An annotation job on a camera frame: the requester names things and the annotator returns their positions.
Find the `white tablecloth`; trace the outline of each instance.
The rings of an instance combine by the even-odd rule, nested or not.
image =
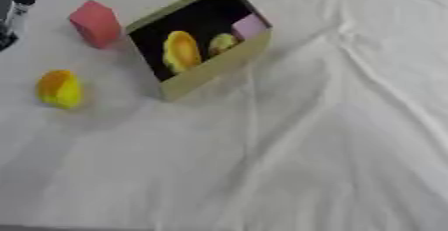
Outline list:
[[[126,46],[87,46],[85,0],[38,0],[0,53],[0,223],[154,230],[443,230],[448,0],[251,0],[257,61],[175,103]],[[97,0],[122,24],[174,0]],[[35,81],[76,72],[78,111]]]

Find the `yellow plush toy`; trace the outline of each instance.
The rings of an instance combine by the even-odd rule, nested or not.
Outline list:
[[[53,70],[37,83],[37,96],[45,103],[71,109],[82,102],[83,92],[76,75],[69,70]]]
[[[164,50],[163,61],[176,74],[201,64],[198,45],[185,31],[171,32],[164,43]]]

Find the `pink block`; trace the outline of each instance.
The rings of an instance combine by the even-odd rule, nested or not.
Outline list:
[[[120,24],[111,8],[89,0],[69,17],[82,37],[96,48],[104,48],[117,40]]]
[[[241,40],[254,37],[267,28],[267,25],[256,14],[251,14],[232,25],[233,33]]]

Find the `open box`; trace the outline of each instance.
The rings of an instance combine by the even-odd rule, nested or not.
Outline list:
[[[248,16],[256,16],[264,29],[233,48],[211,56],[210,41],[218,34],[234,32],[232,25]],[[271,30],[271,24],[248,0],[180,0],[126,28],[152,70],[148,80],[157,89],[151,94],[168,101],[253,59],[266,48]],[[164,42],[173,31],[186,31],[196,40],[202,63],[181,73],[173,72],[164,63]]]

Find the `yellow toy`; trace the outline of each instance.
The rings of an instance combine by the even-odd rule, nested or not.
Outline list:
[[[208,48],[211,57],[224,53],[238,44],[238,40],[231,34],[219,34],[213,38]]]
[[[83,92],[78,78],[69,70],[53,70],[37,83],[37,96],[45,103],[71,109],[82,102]]]
[[[164,43],[164,50],[163,61],[176,74],[201,64],[198,45],[187,32],[171,32]]]

